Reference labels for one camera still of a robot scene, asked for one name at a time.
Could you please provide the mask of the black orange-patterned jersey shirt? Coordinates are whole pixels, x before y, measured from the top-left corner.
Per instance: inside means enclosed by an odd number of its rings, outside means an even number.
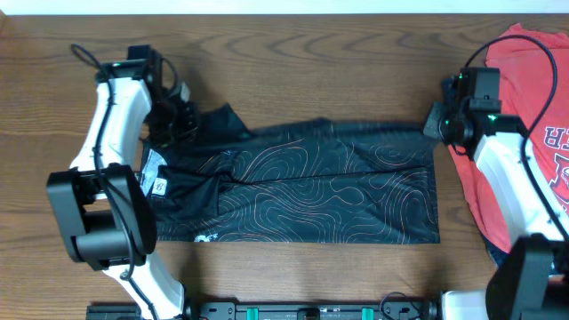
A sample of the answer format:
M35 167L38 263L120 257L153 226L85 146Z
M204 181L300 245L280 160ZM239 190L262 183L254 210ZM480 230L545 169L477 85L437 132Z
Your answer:
M435 145L413 123L251 130L224 106L194 140L145 143L141 187L162 241L436 244Z

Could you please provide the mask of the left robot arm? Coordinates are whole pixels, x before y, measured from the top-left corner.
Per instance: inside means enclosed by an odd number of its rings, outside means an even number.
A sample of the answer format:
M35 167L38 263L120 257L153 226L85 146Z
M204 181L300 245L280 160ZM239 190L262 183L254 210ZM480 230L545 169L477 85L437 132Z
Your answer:
M138 138L159 106L150 85L131 77L98 84L89 132L66 171L53 172L48 199L70 259L117 281L131 308L90 308L90 319L197 319L188 298L155 251L156 216L134 174Z

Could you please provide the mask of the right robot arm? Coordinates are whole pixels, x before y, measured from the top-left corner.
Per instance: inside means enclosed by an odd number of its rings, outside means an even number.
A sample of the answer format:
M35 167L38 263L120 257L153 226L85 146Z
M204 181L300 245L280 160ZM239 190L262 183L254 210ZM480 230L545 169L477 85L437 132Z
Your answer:
M519 116L504 114L495 80L451 78L423 133L462 147L487 180L512 247L485 288L449 291L442 319L566 319L568 219L533 156Z

